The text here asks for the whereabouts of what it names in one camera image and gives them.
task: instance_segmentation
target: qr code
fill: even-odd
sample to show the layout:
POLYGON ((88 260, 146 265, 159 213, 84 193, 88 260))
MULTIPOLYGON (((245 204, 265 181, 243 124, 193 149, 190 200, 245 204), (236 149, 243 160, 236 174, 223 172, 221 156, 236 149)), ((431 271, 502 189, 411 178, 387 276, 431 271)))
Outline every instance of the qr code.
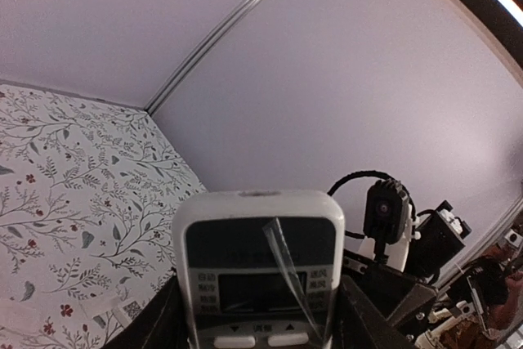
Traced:
POLYGON ((131 319, 135 319, 141 312, 141 306, 138 302, 131 302, 123 307, 123 310, 127 313, 127 316, 131 319))

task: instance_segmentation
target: camera lens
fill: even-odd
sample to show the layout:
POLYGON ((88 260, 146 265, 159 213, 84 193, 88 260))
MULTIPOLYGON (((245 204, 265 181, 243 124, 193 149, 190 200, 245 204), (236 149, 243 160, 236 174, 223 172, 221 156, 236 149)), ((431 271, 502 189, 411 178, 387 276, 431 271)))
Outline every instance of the camera lens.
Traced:
POLYGON ((380 217, 389 217, 391 215, 391 205, 386 200, 379 200, 376 203, 376 214, 380 217))

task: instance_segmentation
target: gray button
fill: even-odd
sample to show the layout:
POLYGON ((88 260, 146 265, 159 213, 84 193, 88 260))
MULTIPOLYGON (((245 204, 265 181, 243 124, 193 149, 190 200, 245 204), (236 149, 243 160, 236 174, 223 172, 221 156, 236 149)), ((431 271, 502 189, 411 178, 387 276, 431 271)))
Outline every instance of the gray button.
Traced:
POLYGON ((270 347, 291 347, 309 342, 307 333, 276 334, 269 337, 270 347))
POLYGON ((216 337, 214 347, 216 349, 250 349, 256 345, 256 339, 251 336, 245 337, 216 337))
POLYGON ((200 307, 200 310, 202 310, 202 312, 218 312, 218 307, 217 306, 202 305, 200 307))
POLYGON ((309 308, 312 311, 318 311, 318 310, 322 309, 323 307, 324 307, 324 304, 322 302, 311 302, 309 304, 309 308))
POLYGON ((198 284, 198 290, 200 292, 214 292, 216 290, 216 286, 213 284, 198 284))
POLYGON ((323 300, 325 292, 311 292, 307 294, 307 298, 310 300, 323 300))
POLYGON ((217 298, 214 295, 212 295, 212 296, 200 296, 199 300, 200 300, 200 302, 205 303, 205 304, 215 304, 217 298))

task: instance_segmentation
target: wall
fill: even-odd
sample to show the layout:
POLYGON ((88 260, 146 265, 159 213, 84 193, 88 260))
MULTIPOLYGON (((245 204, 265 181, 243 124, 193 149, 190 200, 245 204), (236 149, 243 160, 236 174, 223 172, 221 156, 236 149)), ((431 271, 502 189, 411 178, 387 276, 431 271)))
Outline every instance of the wall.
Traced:
MULTIPOLYGON (((519 195, 523 92, 444 0, 265 0, 155 116, 210 190, 376 168, 479 239, 519 195)), ((339 192, 360 230, 371 181, 339 192)))
POLYGON ((0 79, 144 107, 241 0, 0 0, 0 79))

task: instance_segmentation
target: metal strip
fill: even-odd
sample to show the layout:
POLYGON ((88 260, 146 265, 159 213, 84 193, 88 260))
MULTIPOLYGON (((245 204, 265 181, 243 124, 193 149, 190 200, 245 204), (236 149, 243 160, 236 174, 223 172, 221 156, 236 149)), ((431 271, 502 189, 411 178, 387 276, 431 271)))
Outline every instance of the metal strip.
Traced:
POLYGON ((202 42, 181 62, 167 82, 154 95, 145 107, 145 111, 153 116, 160 106, 183 82, 187 75, 211 51, 238 22, 240 22, 262 0, 243 0, 202 42))

